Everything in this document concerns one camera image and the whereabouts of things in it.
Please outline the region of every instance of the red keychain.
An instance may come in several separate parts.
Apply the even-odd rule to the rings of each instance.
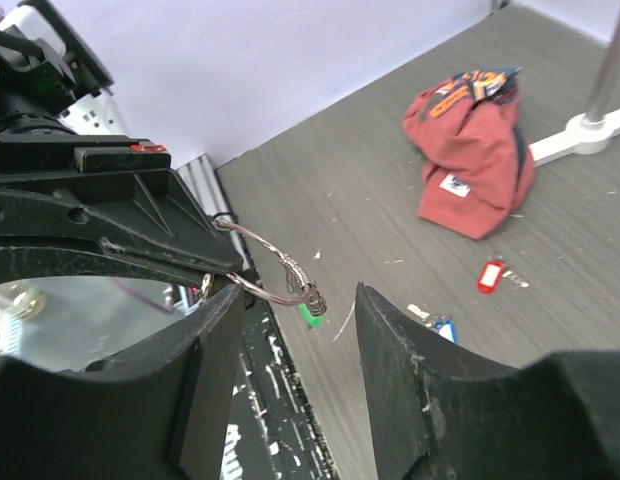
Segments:
[[[499,285],[499,281],[505,269],[505,263],[500,260],[490,260],[486,263],[481,275],[479,275],[479,281],[477,282],[479,291],[485,294],[494,292],[497,285]]]

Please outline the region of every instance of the white label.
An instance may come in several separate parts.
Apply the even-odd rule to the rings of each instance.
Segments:
[[[481,277],[481,283],[488,287],[494,286],[494,284],[497,283],[501,270],[503,269],[497,265],[488,265],[485,272],[483,272],[483,276]]]
[[[444,190],[455,194],[457,197],[465,198],[470,193],[470,187],[449,173],[439,185]]]
[[[439,90],[434,92],[434,94],[435,95],[439,94],[445,97],[449,91],[450,91],[450,87],[441,87]]]
[[[450,325],[449,323],[446,323],[443,327],[441,327],[437,333],[446,340],[450,340],[452,343],[457,343],[457,339],[454,338],[454,331],[452,330],[452,325]]]
[[[417,307],[413,303],[408,305],[408,310],[410,310],[412,313],[414,313],[421,320],[426,320],[430,316],[430,314],[428,312],[424,312],[423,310],[421,310],[419,307]]]
[[[483,88],[485,88],[486,90],[486,95],[488,97],[491,97],[492,95],[497,93],[501,89],[501,87],[503,87],[503,83],[501,82],[501,80],[495,80],[490,85],[488,85],[487,87],[483,87]]]
[[[237,458],[237,444],[241,440],[239,426],[229,424],[226,430],[226,445],[223,449],[223,459],[221,460],[221,480],[241,480],[243,468]]]

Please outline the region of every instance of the metal pole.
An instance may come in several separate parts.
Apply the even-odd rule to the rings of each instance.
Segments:
[[[606,58],[586,104],[586,123],[599,123],[607,113],[608,103],[620,75],[620,17]]]

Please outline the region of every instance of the red bag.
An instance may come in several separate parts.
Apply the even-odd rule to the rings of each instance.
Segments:
[[[503,77],[501,86],[509,86],[486,98],[477,95],[486,82],[471,80],[478,73],[486,72],[421,93],[403,118],[406,135],[428,160],[419,217],[475,240],[520,206],[534,181],[532,154],[516,130],[516,85]]]

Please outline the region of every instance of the gray floor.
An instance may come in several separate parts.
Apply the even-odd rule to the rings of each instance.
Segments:
[[[241,222],[309,266],[330,303],[313,331],[298,311],[276,312],[344,479],[376,477],[354,322],[335,339],[358,281],[403,309],[451,313],[465,347],[508,364],[620,348],[620,138],[603,154],[541,167],[519,216],[473,242],[417,219],[422,162],[400,128],[421,90],[458,71],[515,64],[522,127],[539,140],[580,113],[602,52],[508,7],[220,170]],[[251,250],[266,285],[285,292],[275,259]],[[504,282],[479,294],[492,255],[530,287]]]

